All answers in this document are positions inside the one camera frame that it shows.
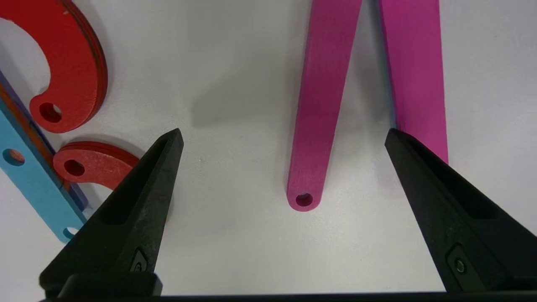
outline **wooden parts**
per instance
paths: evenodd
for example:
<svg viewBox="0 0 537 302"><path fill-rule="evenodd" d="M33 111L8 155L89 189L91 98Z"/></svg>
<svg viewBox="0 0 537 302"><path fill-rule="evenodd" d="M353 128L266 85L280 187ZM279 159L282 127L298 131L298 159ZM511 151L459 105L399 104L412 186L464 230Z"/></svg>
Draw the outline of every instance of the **wooden parts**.
<svg viewBox="0 0 537 302"><path fill-rule="evenodd" d="M97 183L111 190L138 163L138 158L118 147L81 141L63 146L54 155L54 169L74 183Z"/></svg>
<svg viewBox="0 0 537 302"><path fill-rule="evenodd" d="M67 242L73 236L69 228L80 229L86 222L87 201L54 172L46 141L14 101L1 73L0 83L0 167L58 239Z"/></svg>
<svg viewBox="0 0 537 302"><path fill-rule="evenodd" d="M70 0L0 0L0 18L13 21L43 50L48 89L30 102L33 119L64 133L93 117L108 85L103 50L88 21Z"/></svg>
<svg viewBox="0 0 537 302"><path fill-rule="evenodd" d="M438 0L380 0L397 128L448 162Z"/></svg>
<svg viewBox="0 0 537 302"><path fill-rule="evenodd" d="M301 212L321 202L361 0L313 0L287 199Z"/></svg>

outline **pink bar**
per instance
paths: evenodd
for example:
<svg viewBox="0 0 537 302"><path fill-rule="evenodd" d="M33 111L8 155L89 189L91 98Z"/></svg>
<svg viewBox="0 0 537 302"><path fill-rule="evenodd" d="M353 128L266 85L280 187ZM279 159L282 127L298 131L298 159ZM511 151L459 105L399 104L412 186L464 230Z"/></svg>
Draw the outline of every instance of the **pink bar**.
<svg viewBox="0 0 537 302"><path fill-rule="evenodd" d="M380 0L397 128L448 162L438 0Z"/></svg>
<svg viewBox="0 0 537 302"><path fill-rule="evenodd" d="M360 6L361 0L312 3L287 183L297 211L321 202Z"/></svg>

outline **white table surface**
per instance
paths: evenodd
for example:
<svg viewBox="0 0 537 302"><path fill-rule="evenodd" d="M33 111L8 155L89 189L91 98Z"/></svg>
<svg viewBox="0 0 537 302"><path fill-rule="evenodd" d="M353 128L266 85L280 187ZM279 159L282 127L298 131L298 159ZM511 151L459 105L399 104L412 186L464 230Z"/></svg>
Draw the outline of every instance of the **white table surface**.
<svg viewBox="0 0 537 302"><path fill-rule="evenodd" d="M310 1L76 1L110 84L65 134L141 156L179 127L185 148L156 272L164 294L438 291L443 285L383 147L390 99L378 13L364 1L323 200L285 185ZM451 166L537 233L537 1L441 1ZM0 69L28 104L49 70L0 20ZM84 184L98 206L110 190ZM0 172L0 296L43 297L62 244Z"/></svg>

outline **screw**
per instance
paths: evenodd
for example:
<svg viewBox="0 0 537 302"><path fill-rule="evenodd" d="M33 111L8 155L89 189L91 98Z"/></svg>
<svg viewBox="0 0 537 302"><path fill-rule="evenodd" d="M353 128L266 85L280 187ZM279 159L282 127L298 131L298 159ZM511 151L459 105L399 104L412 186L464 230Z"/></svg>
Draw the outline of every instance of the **screw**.
<svg viewBox="0 0 537 302"><path fill-rule="evenodd" d="M460 274L464 274L466 272L466 264L461 259L455 260L455 268Z"/></svg>
<svg viewBox="0 0 537 302"><path fill-rule="evenodd" d="M134 271L142 271L142 263L138 262L138 263L134 266Z"/></svg>

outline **red hook-shaped part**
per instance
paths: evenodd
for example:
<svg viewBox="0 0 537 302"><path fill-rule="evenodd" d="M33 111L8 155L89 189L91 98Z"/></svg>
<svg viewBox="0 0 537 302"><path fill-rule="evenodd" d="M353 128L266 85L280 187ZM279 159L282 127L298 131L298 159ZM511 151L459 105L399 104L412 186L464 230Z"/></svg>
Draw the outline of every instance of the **red hook-shaped part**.
<svg viewBox="0 0 537 302"><path fill-rule="evenodd" d="M48 89L30 101L33 119L54 133L86 123L104 101L108 75L103 50L80 10L71 0L0 0L0 5L0 18L25 30L50 67Z"/></svg>
<svg viewBox="0 0 537 302"><path fill-rule="evenodd" d="M74 183L97 183L114 190L138 163L138 158L101 142L72 142L53 158L54 169Z"/></svg>

